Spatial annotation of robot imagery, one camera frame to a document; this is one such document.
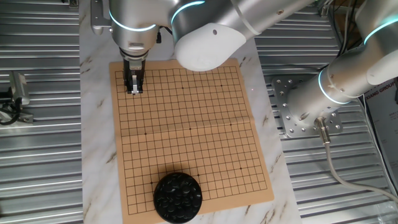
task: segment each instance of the robotic arm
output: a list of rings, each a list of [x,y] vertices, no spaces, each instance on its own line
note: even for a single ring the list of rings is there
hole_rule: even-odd
[[[248,39],[260,34],[313,0],[91,0],[91,26],[96,34],[109,28],[124,59],[127,91],[142,92],[144,65],[160,26],[172,29],[175,56],[193,71],[221,65]],[[352,98],[398,71],[398,1],[367,0],[356,15],[365,45],[301,83],[288,95],[288,107],[302,126],[313,127]]]

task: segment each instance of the cable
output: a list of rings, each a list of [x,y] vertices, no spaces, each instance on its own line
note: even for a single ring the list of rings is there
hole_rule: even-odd
[[[323,145],[325,146],[325,150],[326,150],[326,159],[328,161],[328,165],[329,165],[329,169],[331,174],[333,175],[333,177],[340,182],[341,184],[347,186],[347,187],[351,187],[354,189],[359,189],[359,190],[370,190],[373,192],[377,192],[380,194],[383,194],[387,197],[389,197],[391,200],[395,201],[395,203],[398,203],[398,197],[392,195],[389,192],[386,192],[385,190],[379,189],[377,187],[372,187],[372,186],[368,186],[368,185],[363,185],[363,184],[353,184],[350,182],[347,182],[345,180],[343,180],[336,172],[335,167],[333,166],[333,163],[331,161],[331,154],[330,154],[330,137],[329,137],[329,133],[327,130],[327,126],[325,124],[325,119],[324,118],[318,118],[315,120],[316,125],[318,127],[319,130],[319,136],[322,139]]]
[[[356,27],[356,23],[353,23],[353,17],[354,17],[354,14],[355,14],[355,7],[356,7],[357,3],[358,3],[358,0],[355,0],[354,5],[353,5],[353,9],[351,10],[351,15],[349,17],[349,25],[348,25],[348,29],[346,30],[347,32],[349,31],[349,34],[347,36],[346,45],[345,45],[342,53],[344,53],[347,50],[347,44],[349,43],[349,40],[351,38],[351,34],[353,33],[353,31],[355,30],[355,27]]]
[[[167,32],[169,32],[169,34],[173,35],[173,31],[172,31],[172,30],[170,30],[170,28],[168,28],[168,27],[164,27],[164,26],[160,26],[160,29],[161,29],[161,28],[164,28],[164,29],[166,29],[166,30],[167,30]]]
[[[341,6],[343,6],[344,3],[346,3],[348,0],[344,0],[338,7],[336,10],[333,10],[333,12],[336,12]]]
[[[386,192],[385,190],[379,189],[377,187],[372,187],[372,186],[368,186],[368,185],[363,185],[363,184],[353,184],[350,182],[347,182],[345,180],[343,180],[336,172],[335,168],[333,167],[333,163],[331,161],[331,154],[330,154],[330,145],[329,143],[325,143],[325,149],[326,149],[326,158],[328,160],[328,164],[329,164],[329,168],[330,168],[330,172],[331,174],[334,176],[334,178],[340,182],[341,184],[347,186],[347,187],[351,187],[354,189],[360,189],[360,190],[370,190],[373,192],[377,192],[380,194],[383,194],[387,197],[389,197],[391,200],[395,201],[395,203],[398,203],[398,198],[394,195],[392,195],[389,192]]]
[[[0,122],[0,125],[10,125],[10,124],[14,124],[14,123],[18,120],[19,116],[21,115],[21,104],[22,104],[22,98],[18,98],[18,99],[15,101],[16,114],[14,115],[14,117],[13,117],[11,120],[6,121],[6,122]]]
[[[352,0],[349,0],[348,8],[351,6],[351,3],[352,3]],[[339,57],[345,51],[347,35],[348,35],[348,15],[349,15],[349,10],[347,10],[347,12],[346,12],[346,20],[345,20],[345,26],[344,26],[344,39],[343,39],[344,41],[340,47],[337,57]]]
[[[387,164],[386,164],[386,161],[384,160],[384,156],[382,155],[382,151],[380,150],[380,144],[377,141],[376,135],[374,134],[376,132],[376,128],[374,127],[372,116],[368,114],[369,107],[366,104],[365,94],[362,94],[362,97],[363,97],[362,105],[363,105],[363,109],[365,110],[366,122],[371,127],[371,128],[369,128],[369,133],[371,134],[372,140],[375,142],[375,147],[376,147],[377,152],[379,153],[379,157],[382,161],[382,168],[386,171],[386,178],[387,178],[389,184],[391,185],[391,187],[393,187],[395,192],[397,192],[397,187],[392,182],[392,177],[387,170]]]

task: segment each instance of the white marble table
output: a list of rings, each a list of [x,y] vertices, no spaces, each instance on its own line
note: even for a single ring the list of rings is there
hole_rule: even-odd
[[[168,60],[172,54],[172,37],[162,30],[162,44],[150,50],[147,60]],[[190,223],[301,223],[254,40],[247,42],[232,57],[241,63],[275,200],[198,215]],[[85,224],[123,222],[109,79],[109,63],[121,60],[118,46],[108,31],[101,36],[92,33],[90,2],[81,1],[81,149]]]

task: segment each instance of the metal bracket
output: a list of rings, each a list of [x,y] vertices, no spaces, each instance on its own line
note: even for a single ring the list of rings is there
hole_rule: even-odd
[[[330,5],[324,5],[322,7],[322,9],[320,10],[320,13],[319,13],[321,17],[323,17],[323,18],[328,17],[329,6]]]
[[[280,78],[275,78],[272,81],[274,95],[277,98],[277,109],[280,111],[280,115],[283,120],[284,132],[285,135],[290,138],[319,136],[319,131],[315,126],[315,123],[312,127],[303,126],[299,119],[294,118],[289,111],[289,105],[287,103],[289,90],[305,80],[308,80],[308,77],[283,76]],[[343,125],[337,111],[334,111],[331,116],[325,120],[325,122],[327,124],[326,128],[330,134],[338,134],[343,132]]]
[[[79,0],[69,0],[69,8],[79,8]]]
[[[22,112],[19,115],[18,121],[33,124],[33,114]]]
[[[111,20],[104,18],[102,0],[91,0],[91,29],[96,35],[101,35],[104,27],[111,30]]]

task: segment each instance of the label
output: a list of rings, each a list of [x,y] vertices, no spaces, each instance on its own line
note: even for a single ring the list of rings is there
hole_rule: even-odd
[[[19,74],[19,81],[20,81],[22,84],[25,84],[25,85],[26,85],[26,78],[25,78],[24,75]]]

